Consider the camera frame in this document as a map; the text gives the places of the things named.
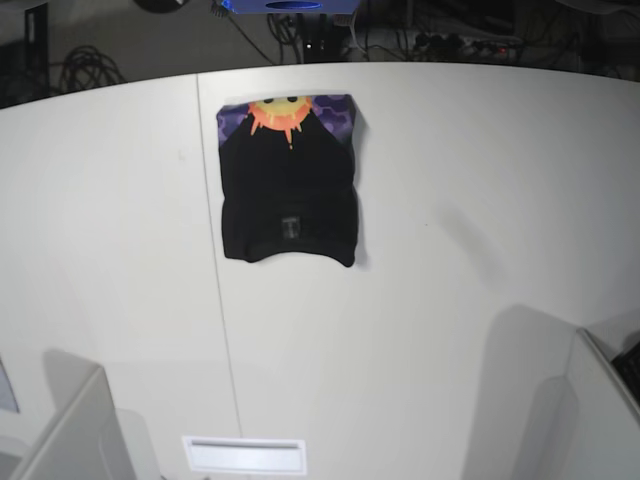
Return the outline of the black keyboard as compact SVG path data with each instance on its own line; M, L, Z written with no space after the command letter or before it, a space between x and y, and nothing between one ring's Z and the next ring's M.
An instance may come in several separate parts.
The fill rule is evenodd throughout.
M624 384L636 401L640 400L640 344L626 353L621 353L612 361Z

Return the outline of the grey partition left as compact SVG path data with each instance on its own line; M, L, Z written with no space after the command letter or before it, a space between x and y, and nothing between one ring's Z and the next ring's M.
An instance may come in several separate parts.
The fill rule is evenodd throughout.
M30 445L1 435L1 477L134 479L103 366L56 350L44 363L56 410Z

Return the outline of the black T-shirt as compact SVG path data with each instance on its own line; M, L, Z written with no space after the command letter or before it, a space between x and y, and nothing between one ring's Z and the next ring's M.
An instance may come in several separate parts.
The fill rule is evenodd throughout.
M227 258L256 263L305 253L354 265L356 117L348 94L266 98L218 111Z

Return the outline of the grey partition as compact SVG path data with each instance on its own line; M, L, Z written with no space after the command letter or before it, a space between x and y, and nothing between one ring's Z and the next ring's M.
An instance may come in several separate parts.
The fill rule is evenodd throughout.
M565 372L536 391L512 477L639 477L639 405L588 331L576 332Z
M56 350L44 363L56 410L30 445L1 435L1 477L134 479L103 366Z

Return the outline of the grey partition right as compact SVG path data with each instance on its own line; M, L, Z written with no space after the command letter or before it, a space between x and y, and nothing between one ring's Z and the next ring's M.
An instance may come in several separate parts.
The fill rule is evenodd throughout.
M639 477L639 405L588 331L576 332L565 372L536 391L512 477Z

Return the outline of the white power strip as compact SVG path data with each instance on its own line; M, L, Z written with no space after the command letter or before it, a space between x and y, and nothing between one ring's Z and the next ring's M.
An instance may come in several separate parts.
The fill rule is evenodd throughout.
M351 34L342 42L341 52L383 52L401 61L444 58L506 59L524 44L510 36L470 36L419 30L373 29Z

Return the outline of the blue box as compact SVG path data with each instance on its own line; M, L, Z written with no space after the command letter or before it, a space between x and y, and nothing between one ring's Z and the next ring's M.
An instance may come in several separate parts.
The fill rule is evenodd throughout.
M352 14L360 0L222 0L218 4L239 15L268 13Z

